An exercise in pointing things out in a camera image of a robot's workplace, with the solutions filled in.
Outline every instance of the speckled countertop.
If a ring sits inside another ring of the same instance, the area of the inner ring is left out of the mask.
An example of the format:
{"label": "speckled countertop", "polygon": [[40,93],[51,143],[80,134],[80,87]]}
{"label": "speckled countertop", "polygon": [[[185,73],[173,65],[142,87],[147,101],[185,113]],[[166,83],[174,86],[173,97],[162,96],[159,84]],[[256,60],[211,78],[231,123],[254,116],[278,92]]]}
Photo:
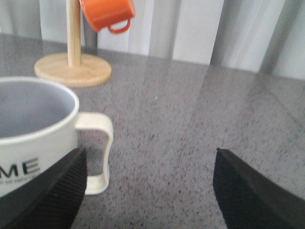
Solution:
{"label": "speckled countertop", "polygon": [[[0,76],[32,75],[66,45],[0,35]],[[112,77],[73,89],[111,117],[110,185],[85,197],[73,229],[225,229],[212,187],[217,147],[305,198],[305,82],[103,50]],[[88,170],[102,143],[80,134]]]}

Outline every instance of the white mug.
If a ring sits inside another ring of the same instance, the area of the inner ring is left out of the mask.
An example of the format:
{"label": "white mug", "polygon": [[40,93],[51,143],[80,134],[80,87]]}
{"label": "white mug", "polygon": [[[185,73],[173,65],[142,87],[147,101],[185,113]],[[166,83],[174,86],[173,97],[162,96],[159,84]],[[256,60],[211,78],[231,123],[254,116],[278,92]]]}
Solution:
{"label": "white mug", "polygon": [[69,88],[34,77],[0,77],[0,197],[19,188],[77,148],[76,130],[107,134],[103,173],[88,176],[86,195],[109,184],[113,126],[101,113],[79,112]]}

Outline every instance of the sheer curtain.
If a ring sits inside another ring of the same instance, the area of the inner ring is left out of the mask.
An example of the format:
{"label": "sheer curtain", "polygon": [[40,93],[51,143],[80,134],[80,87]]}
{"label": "sheer curtain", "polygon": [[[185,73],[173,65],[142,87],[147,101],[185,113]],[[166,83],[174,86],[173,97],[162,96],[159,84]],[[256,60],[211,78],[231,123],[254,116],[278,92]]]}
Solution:
{"label": "sheer curtain", "polygon": [[[134,0],[119,35],[85,27],[98,48],[305,79],[304,0]],[[63,0],[0,1],[2,33],[66,42]]]}

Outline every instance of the round wooden base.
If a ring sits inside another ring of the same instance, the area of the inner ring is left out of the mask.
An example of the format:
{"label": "round wooden base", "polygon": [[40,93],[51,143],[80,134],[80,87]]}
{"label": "round wooden base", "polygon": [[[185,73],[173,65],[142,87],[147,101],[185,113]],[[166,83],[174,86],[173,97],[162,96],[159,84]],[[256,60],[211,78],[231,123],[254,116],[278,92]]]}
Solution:
{"label": "round wooden base", "polygon": [[39,59],[34,66],[38,77],[57,81],[69,87],[88,87],[107,81],[111,66],[104,59],[81,54],[80,66],[68,65],[67,53],[56,53]]}

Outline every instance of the orange mug handle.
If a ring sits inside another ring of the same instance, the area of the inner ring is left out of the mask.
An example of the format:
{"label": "orange mug handle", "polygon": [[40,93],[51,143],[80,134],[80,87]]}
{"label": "orange mug handle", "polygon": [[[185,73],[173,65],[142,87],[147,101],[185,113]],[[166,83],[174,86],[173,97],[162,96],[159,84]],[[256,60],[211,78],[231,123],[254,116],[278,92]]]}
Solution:
{"label": "orange mug handle", "polygon": [[121,29],[118,29],[118,30],[114,30],[113,28],[111,28],[111,26],[108,26],[108,29],[112,33],[121,33],[121,32],[125,32],[126,30],[128,30],[129,27],[130,27],[130,18],[127,19],[127,25],[124,28],[121,28]]}

